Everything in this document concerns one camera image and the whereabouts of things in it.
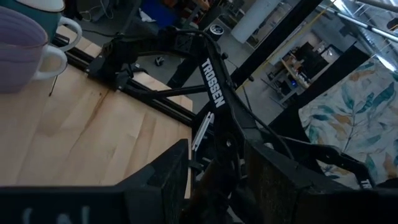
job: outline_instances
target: mug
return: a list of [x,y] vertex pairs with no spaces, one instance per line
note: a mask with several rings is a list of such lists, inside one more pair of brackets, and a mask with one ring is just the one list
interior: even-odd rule
[[65,8],[63,0],[16,0],[26,6],[34,9],[40,9],[46,12],[62,12]]
[[[32,79],[43,80],[61,74],[68,65],[67,56],[48,45],[44,29],[31,18],[0,6],[0,92],[21,90]],[[61,65],[40,72],[44,57],[58,57]]]
[[77,36],[76,39],[71,43],[69,43],[68,45],[60,47],[59,49],[61,49],[62,51],[70,50],[74,48],[77,43],[79,43],[83,31],[81,30],[81,27],[77,22],[68,19],[66,17],[63,17],[61,11],[59,12],[44,11],[41,10],[40,8],[34,7],[34,6],[39,7],[38,3],[32,4],[31,6],[31,5],[26,5],[27,2],[33,2],[33,1],[25,0],[17,2],[16,0],[0,0],[0,6],[7,7],[9,9],[15,10],[32,18],[34,21],[36,21],[44,28],[49,37],[49,42],[51,42],[55,37],[58,26],[68,25],[69,28],[71,28],[73,31],[77,33]]

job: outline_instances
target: white mug handle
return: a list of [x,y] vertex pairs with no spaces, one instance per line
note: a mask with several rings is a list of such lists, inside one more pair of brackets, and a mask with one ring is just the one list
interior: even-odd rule
[[47,45],[45,47],[42,58],[51,57],[51,56],[56,56],[61,59],[61,65],[59,66],[59,68],[57,68],[55,71],[50,71],[50,72],[37,71],[35,76],[33,77],[34,80],[45,80],[57,76],[61,74],[63,71],[65,71],[65,69],[68,66],[68,58],[65,55],[65,53],[56,47]]
[[79,43],[79,41],[83,35],[83,31],[81,30],[81,26],[77,22],[75,22],[69,18],[63,17],[63,16],[61,17],[61,19],[58,23],[58,26],[62,26],[62,25],[70,26],[72,28],[72,30],[77,33],[76,39],[72,43],[59,48],[62,51],[66,52],[67,50],[74,48],[76,46],[76,44]]

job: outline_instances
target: desk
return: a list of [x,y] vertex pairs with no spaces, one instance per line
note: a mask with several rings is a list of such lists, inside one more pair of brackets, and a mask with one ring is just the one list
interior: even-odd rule
[[[308,83],[303,82],[299,76],[297,76],[297,72],[290,66],[287,62],[285,62],[283,59],[280,60],[282,64],[284,65],[285,69],[287,72],[284,72],[284,70],[280,71],[274,79],[270,82],[270,86],[273,86],[277,80],[280,80],[281,78],[284,79],[284,81],[288,84],[290,88],[290,92],[285,95],[281,100],[276,100],[273,97],[271,97],[272,100],[274,100],[276,103],[280,104],[283,106],[283,104],[290,98],[292,97],[295,93],[299,94],[306,90],[310,85]],[[290,80],[288,79],[288,76],[291,75],[293,79],[297,82],[298,86],[293,86]]]
[[[75,35],[65,27],[58,32]],[[101,50],[84,38],[77,47],[94,57]],[[145,73],[135,79],[152,89],[167,88]],[[0,95],[0,185],[114,185],[179,139],[190,140],[189,127],[70,65],[48,97],[52,82]],[[192,109],[185,96],[170,99]]]
[[188,29],[190,27],[191,22],[195,18],[195,16],[199,13],[200,9],[209,10],[210,5],[207,0],[192,0],[196,4],[195,8],[193,9],[192,13],[189,15],[187,21],[184,22],[182,26],[183,29]]

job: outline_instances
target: white pillar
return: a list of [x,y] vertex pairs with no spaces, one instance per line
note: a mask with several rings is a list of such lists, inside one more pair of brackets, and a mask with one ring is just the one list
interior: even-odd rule
[[240,43],[245,43],[279,2],[280,0],[257,0],[231,31],[232,36]]

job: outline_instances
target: floral curtain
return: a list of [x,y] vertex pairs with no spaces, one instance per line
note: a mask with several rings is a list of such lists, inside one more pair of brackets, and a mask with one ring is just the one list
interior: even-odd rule
[[[299,110],[312,143],[336,146],[364,162],[375,183],[398,176],[398,73],[370,58]],[[332,179],[357,189],[354,175],[320,162]]]

